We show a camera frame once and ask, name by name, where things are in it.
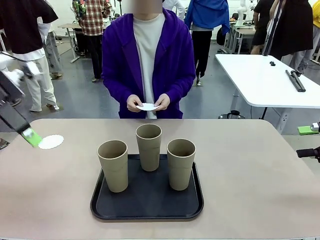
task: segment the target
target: blue jacket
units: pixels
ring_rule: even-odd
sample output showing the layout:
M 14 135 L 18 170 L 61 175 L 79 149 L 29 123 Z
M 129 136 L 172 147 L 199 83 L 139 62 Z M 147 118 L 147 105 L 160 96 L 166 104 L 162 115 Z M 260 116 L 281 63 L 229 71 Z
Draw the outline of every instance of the blue jacket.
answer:
M 179 101 L 185 97 L 196 77 L 191 35 L 183 21 L 163 9 L 165 21 L 155 52 L 152 88 L 154 100 L 167 94 L 170 105 L 157 111 L 158 119 L 181 119 Z M 144 103 L 139 55 L 133 28 L 133 15 L 113 21 L 102 38 L 102 78 L 112 97 L 120 103 L 121 119 L 145 119 L 146 112 L 131 112 L 127 99 L 137 95 Z
M 204 29 L 222 25 L 222 34 L 225 35 L 230 30 L 227 0 L 191 0 L 184 23 L 189 29 L 191 23 Z

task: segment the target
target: black shorts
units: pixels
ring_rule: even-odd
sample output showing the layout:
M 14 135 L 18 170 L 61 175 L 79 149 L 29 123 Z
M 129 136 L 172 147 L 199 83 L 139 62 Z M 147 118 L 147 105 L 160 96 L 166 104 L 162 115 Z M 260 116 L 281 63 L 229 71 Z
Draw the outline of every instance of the black shorts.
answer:
M 264 45 L 267 37 L 267 27 L 259 27 L 257 28 L 253 40 L 253 46 Z

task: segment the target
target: round white paper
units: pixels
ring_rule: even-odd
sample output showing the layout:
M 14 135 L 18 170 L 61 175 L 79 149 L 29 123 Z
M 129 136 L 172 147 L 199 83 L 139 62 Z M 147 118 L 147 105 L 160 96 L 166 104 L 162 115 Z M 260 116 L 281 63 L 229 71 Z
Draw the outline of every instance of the round white paper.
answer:
M 136 107 L 143 111 L 153 111 L 159 107 L 159 106 L 155 106 L 153 103 L 142 103 L 142 105 L 143 106 L 136 106 Z
M 51 135 L 46 136 L 42 141 L 38 144 L 40 149 L 53 149 L 61 145 L 64 141 L 64 137 L 61 135 Z

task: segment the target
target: red plaid shirt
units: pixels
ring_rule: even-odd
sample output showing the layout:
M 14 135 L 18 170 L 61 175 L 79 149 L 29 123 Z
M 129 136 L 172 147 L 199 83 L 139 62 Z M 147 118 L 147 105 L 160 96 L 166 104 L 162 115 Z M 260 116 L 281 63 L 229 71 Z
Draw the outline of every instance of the red plaid shirt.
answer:
M 84 35 L 98 36 L 103 34 L 104 21 L 102 12 L 108 11 L 110 7 L 111 4 L 108 0 L 85 1 L 85 14 L 80 23 Z

